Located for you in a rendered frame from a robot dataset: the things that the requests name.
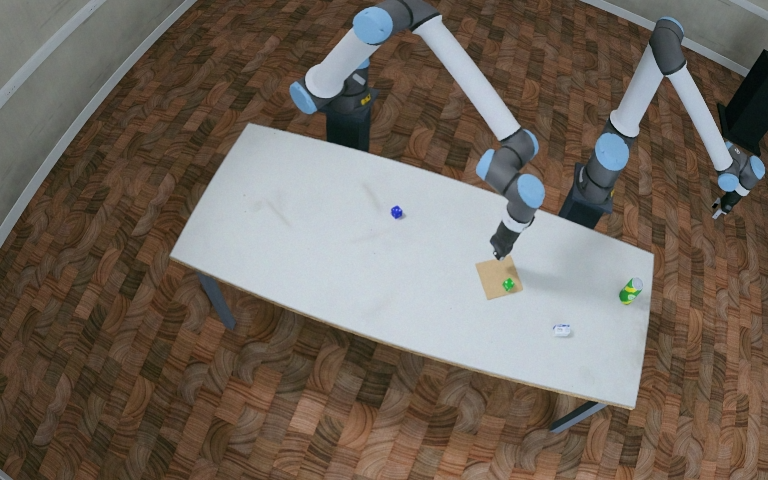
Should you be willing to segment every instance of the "cardboard square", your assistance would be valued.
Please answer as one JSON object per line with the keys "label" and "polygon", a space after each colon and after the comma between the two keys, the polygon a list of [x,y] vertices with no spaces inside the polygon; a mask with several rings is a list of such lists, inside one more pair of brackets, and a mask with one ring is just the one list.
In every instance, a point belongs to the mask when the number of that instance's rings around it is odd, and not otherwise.
{"label": "cardboard square", "polygon": [[[480,283],[483,284],[485,297],[488,300],[511,295],[523,290],[523,282],[520,281],[520,276],[515,268],[515,262],[512,261],[510,255],[504,257],[504,260],[494,259],[477,263],[475,268],[477,268],[477,274],[480,275]],[[508,278],[515,282],[515,286],[510,291],[504,290],[504,285],[502,285],[504,280]]]}

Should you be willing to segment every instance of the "yellow and green can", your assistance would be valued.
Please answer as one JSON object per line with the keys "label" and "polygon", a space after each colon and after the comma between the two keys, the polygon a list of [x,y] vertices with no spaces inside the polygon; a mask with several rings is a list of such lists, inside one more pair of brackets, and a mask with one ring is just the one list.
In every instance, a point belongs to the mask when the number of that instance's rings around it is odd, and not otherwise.
{"label": "yellow and green can", "polygon": [[635,277],[619,292],[619,299],[624,305],[629,305],[642,291],[643,281]]}

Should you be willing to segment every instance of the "brown parquet floor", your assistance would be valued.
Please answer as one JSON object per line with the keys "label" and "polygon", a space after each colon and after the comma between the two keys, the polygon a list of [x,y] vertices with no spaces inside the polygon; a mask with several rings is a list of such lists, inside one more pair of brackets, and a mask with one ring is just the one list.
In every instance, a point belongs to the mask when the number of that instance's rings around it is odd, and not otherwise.
{"label": "brown parquet floor", "polygon": [[[100,106],[0,250],[0,465],[16,479],[768,479],[768,190],[713,221],[708,156],[664,81],[598,230],[655,254],[637,408],[579,404],[226,291],[169,252],[248,122],[316,138],[288,86],[362,0],[200,0]],[[557,212],[650,32],[577,0],[440,0],[541,143]],[[714,113],[741,78],[693,52]],[[488,188],[489,129],[413,34],[372,58],[374,153]]]}

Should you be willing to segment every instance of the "table leg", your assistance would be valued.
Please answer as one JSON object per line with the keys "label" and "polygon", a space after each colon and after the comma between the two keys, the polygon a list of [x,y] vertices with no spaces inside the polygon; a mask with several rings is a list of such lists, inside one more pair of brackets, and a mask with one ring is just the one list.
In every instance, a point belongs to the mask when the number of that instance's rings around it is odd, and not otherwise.
{"label": "table leg", "polygon": [[224,295],[221,294],[221,289],[216,279],[209,277],[204,273],[197,272],[197,278],[200,279],[200,283],[203,284],[203,290],[208,295],[208,299],[211,300],[213,308],[216,309],[216,313],[219,314],[221,323],[224,324],[230,330],[235,329],[235,317],[232,316],[232,312],[227,306],[227,302],[224,300]]}
{"label": "table leg", "polygon": [[560,433],[604,408],[604,403],[587,402],[563,418],[555,420],[549,427],[549,431],[552,433]]}

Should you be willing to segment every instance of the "white tabletop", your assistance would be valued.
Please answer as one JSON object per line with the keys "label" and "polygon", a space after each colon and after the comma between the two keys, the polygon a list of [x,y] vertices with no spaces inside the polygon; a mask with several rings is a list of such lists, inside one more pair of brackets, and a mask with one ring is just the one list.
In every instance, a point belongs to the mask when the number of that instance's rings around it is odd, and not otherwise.
{"label": "white tabletop", "polygon": [[[487,300],[475,264],[507,201],[327,142],[249,125],[171,258],[346,331],[491,375],[633,408],[653,255],[538,212]],[[390,208],[405,216],[395,220]],[[640,277],[644,292],[619,291]],[[552,327],[571,324],[568,338]]]}

